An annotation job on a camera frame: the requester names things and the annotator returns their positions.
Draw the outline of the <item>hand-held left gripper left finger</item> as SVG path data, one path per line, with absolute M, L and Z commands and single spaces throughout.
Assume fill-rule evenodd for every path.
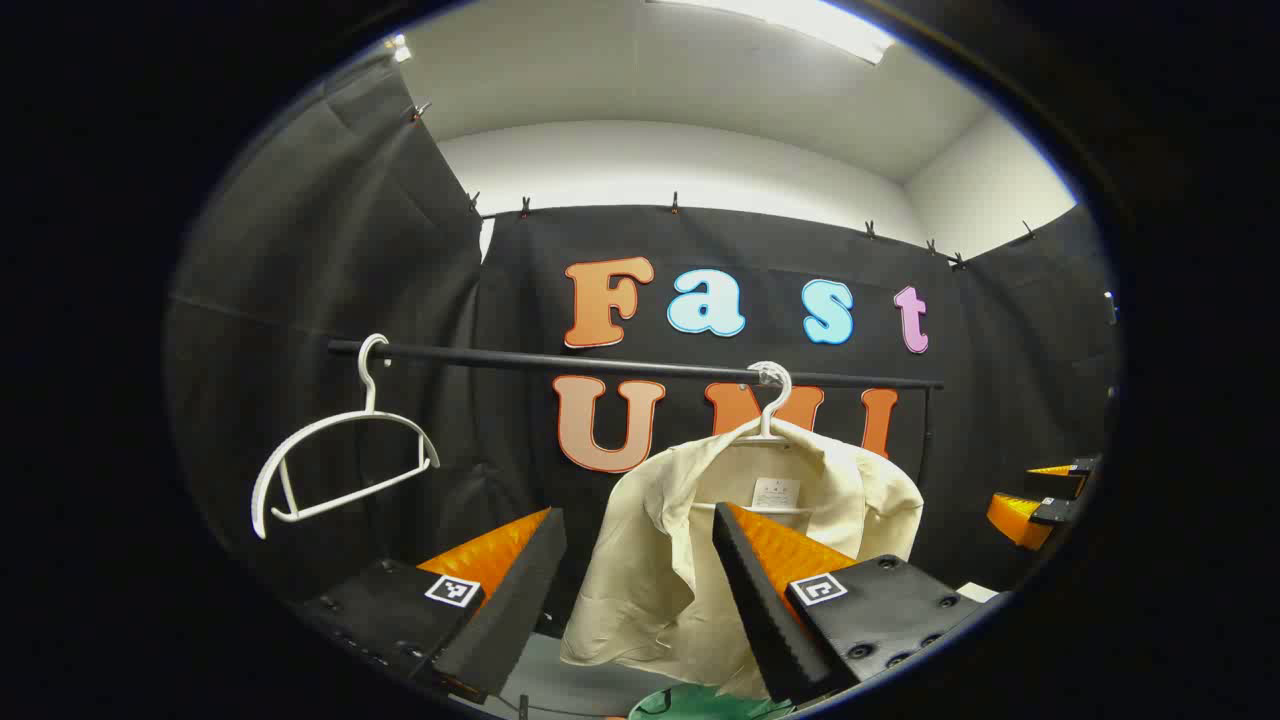
M 296 609 L 370 667 L 481 703 L 515 670 L 566 547 L 562 509 L 543 509 L 419 565 L 378 560 Z

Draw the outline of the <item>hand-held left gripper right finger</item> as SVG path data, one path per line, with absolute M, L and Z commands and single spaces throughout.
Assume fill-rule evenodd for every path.
M 849 556 L 735 503 L 712 539 L 772 700 L 803 705 L 893 670 L 982 602 L 892 553 Z

